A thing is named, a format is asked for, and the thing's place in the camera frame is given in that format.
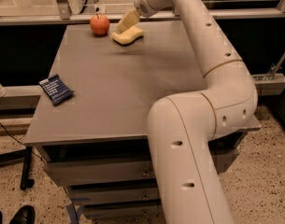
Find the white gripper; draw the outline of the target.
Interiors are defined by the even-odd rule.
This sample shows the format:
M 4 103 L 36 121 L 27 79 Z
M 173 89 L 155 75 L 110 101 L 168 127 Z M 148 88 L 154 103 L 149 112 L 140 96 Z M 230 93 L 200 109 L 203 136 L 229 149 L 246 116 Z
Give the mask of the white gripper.
M 134 0 L 135 9 L 130 9 L 119 20 L 117 30 L 125 32 L 132 26 L 140 22 L 140 16 L 148 18 L 164 8 L 173 6 L 171 0 Z

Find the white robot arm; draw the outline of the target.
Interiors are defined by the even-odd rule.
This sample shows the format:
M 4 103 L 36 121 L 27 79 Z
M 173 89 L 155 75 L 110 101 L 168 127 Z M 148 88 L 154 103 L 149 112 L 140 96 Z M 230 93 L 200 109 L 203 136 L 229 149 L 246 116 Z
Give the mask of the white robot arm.
M 247 66 L 202 0 L 135 0 L 118 28 L 175 7 L 207 84 L 166 96 L 148 116 L 150 155 L 166 224 L 235 224 L 208 143 L 252 118 L 257 91 Z

